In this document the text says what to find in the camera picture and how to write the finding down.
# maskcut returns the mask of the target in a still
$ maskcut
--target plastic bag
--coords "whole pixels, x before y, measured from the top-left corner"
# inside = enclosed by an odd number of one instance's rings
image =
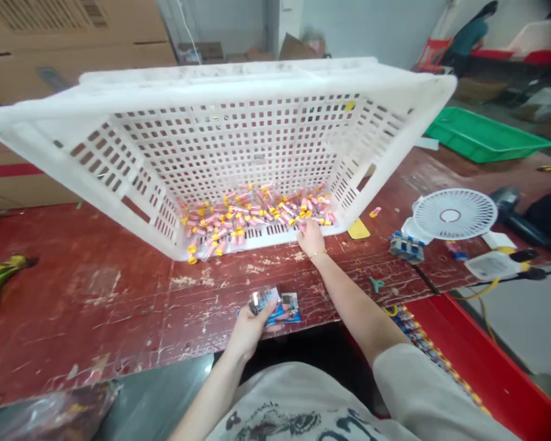
[[[91,440],[120,388],[100,383],[30,402],[0,428],[0,440]]]

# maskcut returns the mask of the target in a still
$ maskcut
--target wrist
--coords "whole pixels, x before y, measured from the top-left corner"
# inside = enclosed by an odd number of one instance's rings
[[[309,257],[309,259],[313,263],[313,265],[318,268],[319,265],[329,260],[330,257],[326,252],[323,252],[323,253],[314,254],[311,257]]]

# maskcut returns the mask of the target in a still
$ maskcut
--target worn table surface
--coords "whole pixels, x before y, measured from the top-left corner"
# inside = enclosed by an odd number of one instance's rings
[[[535,154],[479,166],[444,148],[414,149],[361,217],[371,236],[327,237],[329,253],[381,304],[430,296],[412,267],[387,252],[387,237],[411,214],[412,202],[438,189],[489,193],[520,183],[522,211],[550,191],[551,173],[534,170],[542,164],[551,158]],[[376,206],[382,212],[371,219],[367,213]],[[18,212],[0,219],[0,262],[13,253],[40,262],[2,290],[0,406],[222,350],[236,311],[251,290],[266,284],[298,293],[302,322],[283,333],[339,319],[296,243],[189,266],[171,261],[88,204]],[[472,257],[488,251],[479,238],[460,244]],[[551,255],[541,262],[551,262]],[[442,241],[425,249],[421,268],[440,290],[475,282]],[[378,295],[369,276],[385,281]]]

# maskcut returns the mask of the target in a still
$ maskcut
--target barcode label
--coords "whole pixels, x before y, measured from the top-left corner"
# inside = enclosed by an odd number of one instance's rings
[[[100,6],[98,6],[98,3],[96,3],[96,0],[80,0],[80,1],[81,1],[81,5],[84,7],[86,14],[88,15],[90,21],[92,22],[95,28],[108,27],[108,23],[106,22],[106,19],[104,18],[104,14],[102,13],[102,9],[100,9]]]

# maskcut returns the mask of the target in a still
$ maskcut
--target green plastic tray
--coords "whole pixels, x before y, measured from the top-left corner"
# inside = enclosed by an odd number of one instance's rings
[[[479,164],[523,158],[551,147],[546,139],[459,107],[445,107],[426,134]]]

